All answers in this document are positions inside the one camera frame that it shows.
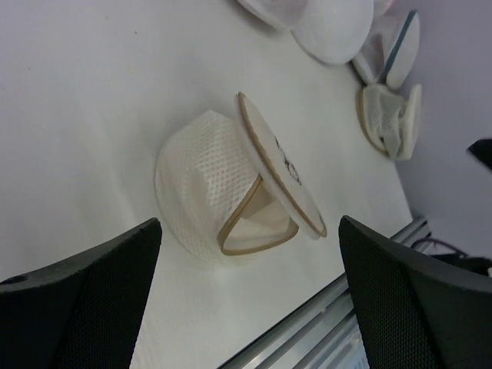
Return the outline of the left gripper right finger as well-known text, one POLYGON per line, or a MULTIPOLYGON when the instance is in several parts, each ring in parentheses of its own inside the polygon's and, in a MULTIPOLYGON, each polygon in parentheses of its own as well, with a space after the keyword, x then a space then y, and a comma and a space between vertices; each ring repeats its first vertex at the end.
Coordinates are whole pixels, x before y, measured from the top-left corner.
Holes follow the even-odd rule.
POLYGON ((489 368, 491 279, 344 216, 338 237, 372 368, 489 368))

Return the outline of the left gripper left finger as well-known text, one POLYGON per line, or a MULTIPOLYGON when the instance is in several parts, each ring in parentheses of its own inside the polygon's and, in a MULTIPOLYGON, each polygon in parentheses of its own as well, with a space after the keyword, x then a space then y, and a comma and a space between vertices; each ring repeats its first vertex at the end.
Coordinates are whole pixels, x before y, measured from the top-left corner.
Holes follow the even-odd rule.
POLYGON ((161 224, 152 218, 70 258, 1 282, 3 368, 128 368, 161 224))

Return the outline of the beige mesh laundry bag glasses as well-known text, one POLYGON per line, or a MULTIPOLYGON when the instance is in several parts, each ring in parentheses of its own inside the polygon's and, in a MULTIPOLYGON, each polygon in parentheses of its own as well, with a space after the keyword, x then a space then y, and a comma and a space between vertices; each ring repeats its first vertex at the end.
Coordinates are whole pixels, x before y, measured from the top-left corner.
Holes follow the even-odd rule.
POLYGON ((326 224, 258 108, 243 93, 238 116, 206 111, 163 144, 155 165, 159 208, 179 244, 196 258, 243 264, 326 224))

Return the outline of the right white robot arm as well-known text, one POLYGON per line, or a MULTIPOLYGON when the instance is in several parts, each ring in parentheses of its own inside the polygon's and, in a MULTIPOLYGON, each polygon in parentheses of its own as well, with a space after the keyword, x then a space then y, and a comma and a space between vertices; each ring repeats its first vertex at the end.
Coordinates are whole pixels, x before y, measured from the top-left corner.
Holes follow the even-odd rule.
POLYGON ((492 139, 482 138, 467 148, 467 153, 479 161, 485 168, 492 171, 492 139))

